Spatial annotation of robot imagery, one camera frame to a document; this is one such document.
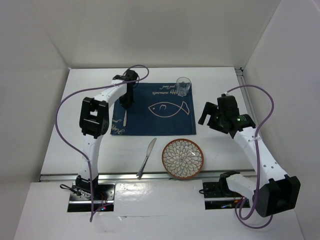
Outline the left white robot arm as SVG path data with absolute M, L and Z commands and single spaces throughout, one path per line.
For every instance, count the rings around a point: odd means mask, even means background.
M 82 101 L 79 126 L 83 134 L 83 158 L 85 163 L 75 181 L 75 186 L 88 200 L 97 197 L 98 158 L 101 141 L 110 126 L 109 109 L 119 101 L 120 106 L 127 110 L 134 101 L 134 85 L 139 75 L 134 70 L 127 70 L 123 75 L 116 75 L 112 79 L 113 86 L 103 90 L 95 97 L 85 97 Z

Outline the floral patterned ceramic plate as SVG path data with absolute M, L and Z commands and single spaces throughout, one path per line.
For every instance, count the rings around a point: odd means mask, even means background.
M 178 138 L 170 141 L 161 155 L 167 173 L 176 179 L 187 180 L 198 175 L 204 166 L 204 154 L 193 141 Z

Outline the blue fish placemat cloth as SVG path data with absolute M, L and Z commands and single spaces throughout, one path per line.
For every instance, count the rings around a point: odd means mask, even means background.
M 112 136 L 186 136 L 196 135 L 192 88 L 178 96 L 175 83 L 140 83 L 133 89 L 134 103 L 127 110 L 119 101 L 113 105 Z

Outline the clear plastic cup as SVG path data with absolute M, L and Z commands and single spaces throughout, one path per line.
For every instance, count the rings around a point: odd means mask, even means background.
M 177 95 L 180 97 L 185 97 L 188 94 L 188 91 L 191 87 L 191 80 L 187 77 L 179 77 L 176 80 L 176 91 L 177 91 Z

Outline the silver fork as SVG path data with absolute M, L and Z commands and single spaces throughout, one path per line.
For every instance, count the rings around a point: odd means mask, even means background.
M 124 117 L 123 117 L 123 127 L 126 127 L 127 126 L 127 110 L 125 109 L 124 111 Z

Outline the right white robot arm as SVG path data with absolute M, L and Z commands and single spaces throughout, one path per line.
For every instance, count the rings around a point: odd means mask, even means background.
M 301 183 L 278 164 L 261 139 L 256 124 L 248 114 L 240 114 L 236 98 L 223 94 L 217 104 L 206 102 L 198 121 L 210 129 L 230 135 L 249 159 L 257 179 L 252 181 L 239 171 L 224 172 L 218 190 L 223 196 L 233 192 L 247 198 L 261 217 L 268 217 L 296 206 Z

